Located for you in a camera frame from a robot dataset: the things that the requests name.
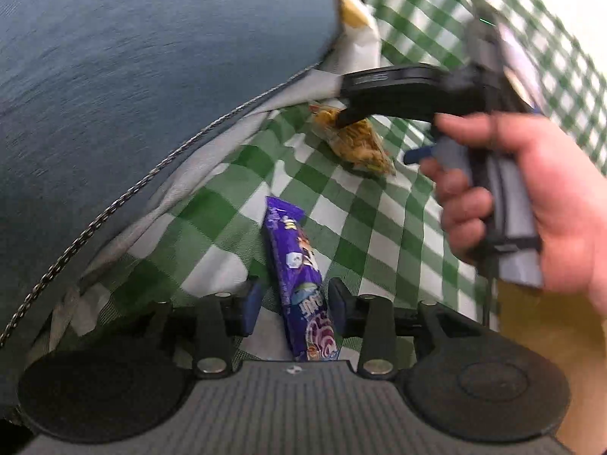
snack bag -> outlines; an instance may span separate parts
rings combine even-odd
[[[336,359],[338,346],[322,275],[310,240],[299,226],[304,211],[280,198],[266,197],[264,226],[268,232],[280,287],[286,338],[296,361]]]
[[[396,174],[394,162],[382,147],[368,119],[357,121],[342,129],[335,128],[338,108],[311,105],[313,129],[329,144],[335,155],[351,162],[354,168],[375,174]]]

finger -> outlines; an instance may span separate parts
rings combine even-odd
[[[433,157],[427,157],[420,162],[420,172],[436,182],[442,174],[442,167]]]
[[[465,256],[485,237],[487,229],[480,219],[472,219],[454,226],[448,232],[448,242],[455,256]]]
[[[494,117],[490,118],[488,115],[477,113],[463,118],[437,115],[436,126],[458,144],[469,147],[499,147],[505,152],[516,153],[532,142],[541,141],[552,124],[547,118],[539,115],[494,113]]]
[[[470,185],[468,177],[460,169],[450,169],[436,182],[436,199],[441,205],[454,196],[464,193]]]
[[[447,201],[442,211],[442,228],[449,231],[472,219],[485,219],[493,211],[493,196],[486,188],[476,187]]]

screw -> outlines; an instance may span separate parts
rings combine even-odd
[[[386,361],[385,359],[369,359],[362,365],[362,367],[366,372],[373,375],[388,374],[394,368],[392,363],[390,361]]]
[[[219,357],[205,357],[196,363],[196,367],[202,373],[221,373],[228,365]]]

tablecloth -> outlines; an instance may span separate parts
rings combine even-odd
[[[462,64],[463,23],[472,0],[364,0],[382,39],[381,64]],[[546,114],[607,173],[605,78],[577,39],[540,0],[485,0],[500,10],[536,63]],[[360,176],[339,161],[309,126],[301,104],[276,110],[262,129],[228,155],[186,200],[159,217],[85,294],[105,297],[102,326],[150,301],[175,306],[234,284],[247,273],[267,277],[260,224],[265,196],[302,207],[303,223],[325,280],[340,276],[353,293],[414,306],[432,297],[477,318],[487,283],[450,252],[439,227],[433,185],[397,163],[394,177]],[[375,117],[391,155],[428,142],[428,125]],[[68,330],[74,334],[75,328]],[[401,343],[401,356],[411,353]],[[269,289],[254,334],[236,343],[244,357],[288,359],[277,291]],[[358,339],[339,340],[355,360]]]

purple wrapper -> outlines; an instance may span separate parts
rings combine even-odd
[[[337,358],[338,348],[322,275],[310,240],[299,226],[304,211],[280,198],[266,197],[265,227],[280,286],[280,302],[287,340],[295,360]]]

